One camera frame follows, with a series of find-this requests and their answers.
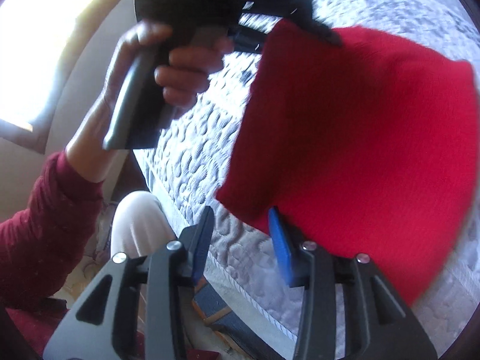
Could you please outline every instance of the maroon sleeve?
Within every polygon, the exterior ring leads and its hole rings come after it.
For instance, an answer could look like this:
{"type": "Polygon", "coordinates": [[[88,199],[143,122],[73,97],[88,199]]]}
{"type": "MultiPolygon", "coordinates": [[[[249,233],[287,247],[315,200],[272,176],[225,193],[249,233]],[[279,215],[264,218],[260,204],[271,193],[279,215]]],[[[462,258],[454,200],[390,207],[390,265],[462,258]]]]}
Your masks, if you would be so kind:
{"type": "Polygon", "coordinates": [[[34,309],[80,262],[102,208],[102,183],[86,181],[64,152],[47,159],[26,210],[0,224],[0,300],[34,309]]]}

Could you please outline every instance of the screw head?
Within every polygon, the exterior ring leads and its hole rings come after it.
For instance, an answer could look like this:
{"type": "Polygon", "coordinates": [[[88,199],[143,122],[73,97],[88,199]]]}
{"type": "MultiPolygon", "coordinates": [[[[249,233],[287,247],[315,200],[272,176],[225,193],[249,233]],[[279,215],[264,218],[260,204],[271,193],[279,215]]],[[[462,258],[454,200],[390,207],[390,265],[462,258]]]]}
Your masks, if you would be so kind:
{"type": "Polygon", "coordinates": [[[370,256],[367,253],[357,254],[357,261],[360,264],[368,264],[370,262],[370,256]]]}
{"type": "Polygon", "coordinates": [[[166,248],[169,250],[169,251],[177,251],[179,249],[182,248],[182,243],[180,241],[170,241],[167,245],[166,245],[166,248]]]}
{"type": "Polygon", "coordinates": [[[313,241],[305,241],[302,245],[301,245],[301,248],[304,250],[304,251],[314,251],[315,249],[317,249],[317,244],[313,241]]]}
{"type": "Polygon", "coordinates": [[[121,264],[127,259],[127,255],[122,251],[117,253],[115,256],[112,257],[112,261],[116,264],[121,264]]]}

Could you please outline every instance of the maroon shirt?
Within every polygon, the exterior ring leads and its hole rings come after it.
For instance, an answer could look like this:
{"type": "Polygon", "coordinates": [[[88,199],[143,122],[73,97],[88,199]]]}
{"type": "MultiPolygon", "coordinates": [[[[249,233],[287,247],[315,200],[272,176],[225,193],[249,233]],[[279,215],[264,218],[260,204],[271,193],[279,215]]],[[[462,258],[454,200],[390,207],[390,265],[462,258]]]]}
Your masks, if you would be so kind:
{"type": "MultiPolygon", "coordinates": [[[[46,161],[26,210],[0,224],[0,301],[40,356],[67,312],[47,299],[80,263],[102,208],[102,183],[90,183],[65,152],[46,161]]],[[[214,360],[215,352],[189,351],[189,359],[214,360]]]]}

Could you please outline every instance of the window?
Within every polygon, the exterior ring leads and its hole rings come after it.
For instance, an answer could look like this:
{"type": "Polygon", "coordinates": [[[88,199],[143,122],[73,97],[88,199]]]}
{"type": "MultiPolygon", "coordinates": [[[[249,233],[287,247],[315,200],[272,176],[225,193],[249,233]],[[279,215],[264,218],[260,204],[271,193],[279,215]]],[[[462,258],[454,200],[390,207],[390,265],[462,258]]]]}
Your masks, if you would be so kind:
{"type": "Polygon", "coordinates": [[[63,85],[91,35],[118,1],[4,0],[0,137],[45,152],[63,85]],[[96,16],[87,19],[86,11],[96,16]]]}

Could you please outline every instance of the wooden window frame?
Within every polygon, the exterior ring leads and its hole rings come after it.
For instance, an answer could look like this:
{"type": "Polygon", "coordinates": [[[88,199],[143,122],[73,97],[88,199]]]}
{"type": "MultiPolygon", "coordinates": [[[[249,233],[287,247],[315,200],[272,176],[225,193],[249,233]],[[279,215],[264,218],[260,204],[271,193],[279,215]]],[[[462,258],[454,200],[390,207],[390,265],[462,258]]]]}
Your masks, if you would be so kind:
{"type": "Polygon", "coordinates": [[[103,20],[120,0],[93,0],[76,19],[75,29],[67,41],[55,68],[55,79],[46,105],[31,123],[33,132],[0,119],[0,138],[45,154],[53,117],[63,88],[86,45],[103,20]]]}

